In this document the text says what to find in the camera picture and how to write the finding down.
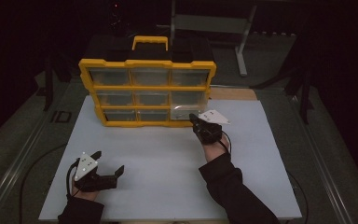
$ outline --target gray carpet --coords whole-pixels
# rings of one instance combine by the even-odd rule
[[[286,36],[251,35],[244,52],[248,77],[239,76],[233,49],[214,47],[218,71],[213,84],[247,87],[276,75],[294,39]],[[282,92],[285,81],[266,90],[256,91],[256,95],[266,110],[283,163],[294,177],[290,179],[304,217],[290,223],[305,223],[307,208],[307,223],[343,223],[331,203],[318,162],[314,159],[315,146],[334,179],[339,195],[342,196],[351,223],[358,223],[358,171],[334,122],[326,112],[317,91],[312,89],[310,101],[313,109],[309,110],[310,125],[304,126],[298,119],[296,101]],[[27,138],[37,122],[43,118],[47,121],[34,143],[23,172],[18,176],[18,181],[3,200],[0,223],[17,223],[20,185],[25,171],[45,152],[68,141],[84,97],[88,94],[78,77],[74,77],[70,84],[56,81],[55,90],[53,110],[72,112],[68,123],[50,122],[51,111],[42,111],[43,98],[33,96],[0,130],[1,181],[22,146],[26,145]],[[314,145],[310,144],[310,133]],[[62,149],[57,149],[38,162],[29,173],[23,194],[23,223],[43,223],[37,218],[61,156]]]

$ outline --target dark background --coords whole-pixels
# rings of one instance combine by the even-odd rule
[[[246,16],[249,9],[245,1],[221,7],[185,0],[177,8],[234,17]],[[170,15],[168,0],[0,0],[0,126],[37,91],[34,76],[44,70],[47,55],[58,78],[69,81],[93,34],[168,35],[155,25],[170,24]],[[117,18],[121,22],[112,30]],[[314,62],[311,83],[358,166],[358,1],[265,1],[252,31],[297,35],[282,70]]]

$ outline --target tool box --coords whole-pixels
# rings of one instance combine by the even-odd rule
[[[104,126],[191,126],[216,71],[206,38],[94,36],[79,63]]]

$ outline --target transparent compartment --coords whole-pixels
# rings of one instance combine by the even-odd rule
[[[205,86],[210,70],[207,69],[173,69],[171,85]]]
[[[130,85],[128,70],[124,68],[89,68],[94,85]]]
[[[136,91],[135,103],[137,105],[167,105],[167,91]]]
[[[138,116],[140,121],[167,121],[168,110],[138,110]]]
[[[198,116],[203,113],[203,110],[203,107],[197,105],[172,105],[170,118],[171,120],[190,120],[190,114]]]
[[[132,68],[130,69],[133,85],[167,86],[169,69],[166,68]]]
[[[96,91],[100,105],[132,105],[131,91]]]
[[[135,110],[131,109],[105,109],[107,121],[136,121]]]
[[[172,91],[172,105],[206,105],[204,91]]]

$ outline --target hand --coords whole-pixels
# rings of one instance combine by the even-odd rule
[[[220,141],[226,146],[226,148],[229,148],[229,143],[225,135],[222,136]],[[210,162],[227,152],[219,142],[215,142],[210,145],[202,145],[202,148],[204,149],[205,159],[207,162]]]
[[[83,191],[79,190],[77,187],[75,187],[75,180],[72,179],[72,196],[73,197],[94,202],[99,193],[100,193],[100,191],[83,192]]]

